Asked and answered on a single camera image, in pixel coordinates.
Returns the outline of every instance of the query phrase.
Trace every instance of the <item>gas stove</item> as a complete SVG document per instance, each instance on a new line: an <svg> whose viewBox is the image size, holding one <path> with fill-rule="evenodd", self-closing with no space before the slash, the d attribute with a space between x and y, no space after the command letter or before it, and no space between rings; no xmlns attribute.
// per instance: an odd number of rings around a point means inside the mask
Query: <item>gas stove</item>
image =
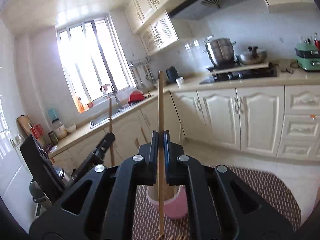
<svg viewBox="0 0 320 240"><path fill-rule="evenodd" d="M249 78L276 77L277 70L271 63L256 65L239 66L234 65L232 68L216 70L207 68L212 76L203 80L201 84L210 84L220 81L242 80Z"/></svg>

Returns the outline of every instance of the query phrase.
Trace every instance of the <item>black stovetop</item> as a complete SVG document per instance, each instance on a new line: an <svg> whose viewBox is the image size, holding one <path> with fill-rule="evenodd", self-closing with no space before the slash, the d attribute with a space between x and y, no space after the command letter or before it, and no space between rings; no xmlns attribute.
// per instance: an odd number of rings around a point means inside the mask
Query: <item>black stovetop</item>
<svg viewBox="0 0 320 240"><path fill-rule="evenodd" d="M200 85L202 84L210 84L220 81L231 81L231 80L242 80L242 79L249 79L249 78L264 78L264 77L276 77L277 70L276 68L270 64L268 68L259 68L259 69L251 69L251 70L244 70L238 72L228 72L223 74L213 74L212 76L203 80Z"/></svg>

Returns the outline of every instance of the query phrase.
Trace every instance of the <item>stainless steel pot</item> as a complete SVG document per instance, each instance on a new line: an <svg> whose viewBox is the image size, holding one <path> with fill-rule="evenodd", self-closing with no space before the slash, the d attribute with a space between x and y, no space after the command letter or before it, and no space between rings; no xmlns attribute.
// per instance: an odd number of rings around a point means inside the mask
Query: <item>stainless steel pot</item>
<svg viewBox="0 0 320 240"><path fill-rule="evenodd" d="M263 63L268 57L265 49L258 49L258 47L248 47L248 49L248 52L236 55L237 60L244 65Z"/></svg>
<svg viewBox="0 0 320 240"><path fill-rule="evenodd" d="M235 61L233 45L235 45L236 42L231 42L230 39L214 40L212 36L209 36L204 42L213 65L221 66Z"/></svg>

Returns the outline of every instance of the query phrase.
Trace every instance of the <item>kitchen sink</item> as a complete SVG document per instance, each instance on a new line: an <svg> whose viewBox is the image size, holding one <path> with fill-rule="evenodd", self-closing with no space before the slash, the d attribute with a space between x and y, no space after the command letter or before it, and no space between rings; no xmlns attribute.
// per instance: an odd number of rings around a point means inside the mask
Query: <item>kitchen sink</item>
<svg viewBox="0 0 320 240"><path fill-rule="evenodd" d="M117 115L119 115L123 111L126 111L126 110L130 109L132 106L129 106L129 104L126 104L126 105L123 106L123 108L118 109L116 111L113 111L112 117L116 117ZM99 115L98 117L96 117L95 119L90 121L90 129L93 129L96 126L101 125L101 124L105 123L108 120L109 120L109 113L104 113L102 115Z"/></svg>

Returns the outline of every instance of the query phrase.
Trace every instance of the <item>ceiling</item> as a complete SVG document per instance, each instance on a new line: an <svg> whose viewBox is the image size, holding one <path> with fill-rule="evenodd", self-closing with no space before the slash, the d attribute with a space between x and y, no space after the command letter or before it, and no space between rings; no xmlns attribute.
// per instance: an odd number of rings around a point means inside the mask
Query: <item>ceiling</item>
<svg viewBox="0 0 320 240"><path fill-rule="evenodd" d="M0 18L13 35L101 15L128 0L7 0Z"/></svg>

